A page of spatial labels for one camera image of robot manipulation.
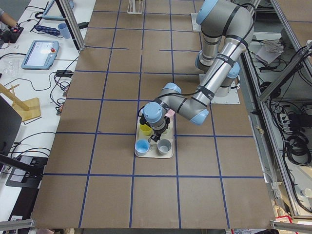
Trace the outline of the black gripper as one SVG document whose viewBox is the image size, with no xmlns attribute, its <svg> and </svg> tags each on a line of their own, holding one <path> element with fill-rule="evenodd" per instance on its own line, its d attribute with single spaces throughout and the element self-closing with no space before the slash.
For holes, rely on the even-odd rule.
<svg viewBox="0 0 312 234">
<path fill-rule="evenodd" d="M 160 130 L 155 130 L 153 128 L 154 133 L 150 136 L 150 139 L 157 143 L 160 140 L 161 135 L 169 129 L 170 122 L 169 117 L 164 117 L 164 126 Z"/>
</svg>

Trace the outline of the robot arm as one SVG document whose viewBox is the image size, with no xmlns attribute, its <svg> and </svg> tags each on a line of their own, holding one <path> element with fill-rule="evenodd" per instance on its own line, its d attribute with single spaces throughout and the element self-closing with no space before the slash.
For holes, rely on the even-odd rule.
<svg viewBox="0 0 312 234">
<path fill-rule="evenodd" d="M 141 124 L 153 129 L 151 140 L 157 142 L 168 128 L 169 110 L 201 125 L 209 114 L 208 105 L 224 82 L 239 56 L 252 41 L 254 15 L 245 4 L 237 5 L 227 0 L 206 0 L 196 17 L 204 39 L 196 65 L 205 71 L 194 93 L 187 98 L 174 83 L 167 83 L 158 97 L 142 109 Z"/>
</svg>

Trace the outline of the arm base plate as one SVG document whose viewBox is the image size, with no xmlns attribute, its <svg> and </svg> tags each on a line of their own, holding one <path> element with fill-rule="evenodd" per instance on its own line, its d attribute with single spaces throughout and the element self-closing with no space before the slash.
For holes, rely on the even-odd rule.
<svg viewBox="0 0 312 234">
<path fill-rule="evenodd" d="M 191 13 L 191 22 L 192 22 L 192 29 L 194 32 L 200 32 L 201 27 L 200 25 L 196 22 L 198 13 Z"/>
<path fill-rule="evenodd" d="M 238 90 L 240 89 L 240 76 L 232 79 L 228 87 L 220 87 L 214 95 L 211 104 L 240 104 Z"/>
</svg>

